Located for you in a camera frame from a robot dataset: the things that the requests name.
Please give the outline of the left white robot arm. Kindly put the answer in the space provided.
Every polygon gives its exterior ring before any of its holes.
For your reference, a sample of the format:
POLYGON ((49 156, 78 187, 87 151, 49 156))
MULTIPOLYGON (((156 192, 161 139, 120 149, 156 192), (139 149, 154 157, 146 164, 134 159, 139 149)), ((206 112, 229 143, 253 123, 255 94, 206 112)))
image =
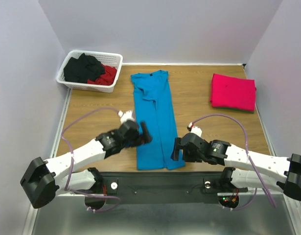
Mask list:
POLYGON ((74 170, 118 154, 124 148, 137 147, 151 141, 152 136, 145 122, 127 120, 119 128, 101 133, 70 153, 47 160, 40 157, 33 159, 20 184, 33 208, 39 209, 69 190, 72 177, 80 176, 73 173, 74 170))

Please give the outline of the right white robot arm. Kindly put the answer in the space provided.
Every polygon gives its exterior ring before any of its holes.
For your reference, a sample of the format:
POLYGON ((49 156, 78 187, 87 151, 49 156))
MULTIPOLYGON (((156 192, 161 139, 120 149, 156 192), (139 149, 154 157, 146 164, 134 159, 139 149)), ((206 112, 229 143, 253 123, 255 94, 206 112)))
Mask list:
POLYGON ((206 141, 196 133, 187 133, 174 141, 171 159, 210 165, 222 165, 229 174, 219 178, 224 191, 232 188, 274 190, 301 201, 301 155, 276 157, 242 149, 226 141, 206 141))

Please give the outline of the blue t shirt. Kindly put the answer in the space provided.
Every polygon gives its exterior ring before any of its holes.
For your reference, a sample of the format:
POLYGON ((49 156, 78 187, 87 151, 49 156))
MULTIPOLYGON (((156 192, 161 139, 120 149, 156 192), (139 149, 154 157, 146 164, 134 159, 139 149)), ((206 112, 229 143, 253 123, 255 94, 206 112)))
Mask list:
POLYGON ((137 147, 138 170, 174 170, 185 166, 182 157, 177 161, 171 159, 178 133, 168 77, 164 70, 131 75, 137 121, 145 122, 153 138, 137 147))

